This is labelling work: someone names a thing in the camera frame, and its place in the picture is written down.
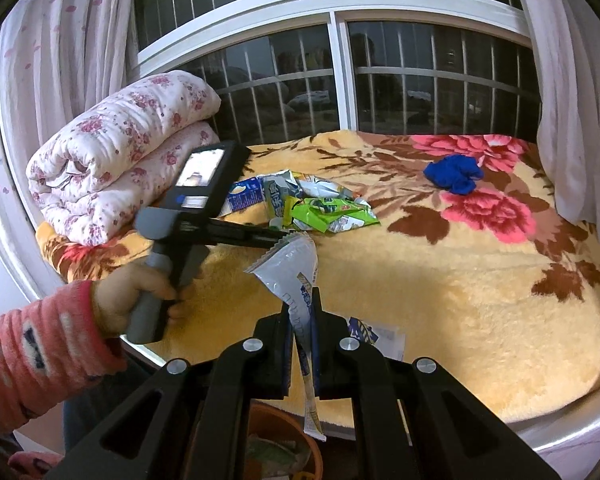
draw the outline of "camera screen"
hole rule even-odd
[[[182,173],[178,177],[176,186],[208,186],[223,155],[224,150],[207,150],[206,152],[191,153]]]

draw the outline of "red patterned sleeve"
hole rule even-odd
[[[73,282],[0,316],[0,434],[125,368],[119,339],[103,340],[91,282]]]

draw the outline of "black handle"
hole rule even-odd
[[[145,265],[159,269],[165,274],[171,274],[173,263],[166,254],[150,253]],[[129,316],[129,325],[126,327],[126,338],[130,343],[143,345],[162,339],[166,325],[166,315],[171,303],[156,298],[150,292],[143,291],[136,306]]]
[[[183,253],[177,250],[174,251],[174,257],[164,253],[151,252],[145,264],[169,275],[171,283],[177,288],[181,288],[196,277],[200,265],[209,253],[207,246],[193,245],[187,254],[186,261],[182,262]],[[175,301],[163,301],[150,292],[142,292],[129,317],[126,339],[137,345],[160,341],[167,325],[167,310],[173,303]]]

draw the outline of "folded quilt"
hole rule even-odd
[[[183,128],[156,150],[104,189],[71,202],[46,193],[42,214],[56,233],[86,246],[105,244],[133,219],[143,205],[150,204],[171,187],[190,151],[218,142],[207,123]]]
[[[115,182],[177,131],[218,111],[218,94],[182,70],[146,77],[108,96],[51,137],[27,165],[42,207],[77,202]]]

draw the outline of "floral quilt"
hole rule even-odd
[[[600,243],[595,226],[556,213],[535,145],[500,135],[339,131],[252,150],[246,176],[290,168],[330,178],[366,197],[381,221],[312,234],[324,308],[397,327],[406,334],[405,361],[437,359],[506,421],[552,412],[600,386]],[[484,171],[467,196],[437,188],[422,173],[453,153],[475,157]],[[227,220],[267,219],[258,205]],[[133,230],[85,248],[48,224],[38,241],[69,281],[100,278],[149,248]],[[242,272],[261,255],[213,248],[202,278],[184,294],[192,316],[154,351],[200,362],[251,335],[258,318],[279,309]],[[277,405],[303,413],[294,374],[290,397]],[[345,401],[320,402],[318,412],[352,425]]]
[[[29,190],[59,234],[109,241],[171,186],[180,159],[218,138],[202,122],[220,98],[182,70],[145,77],[104,98],[51,137],[27,165]]]

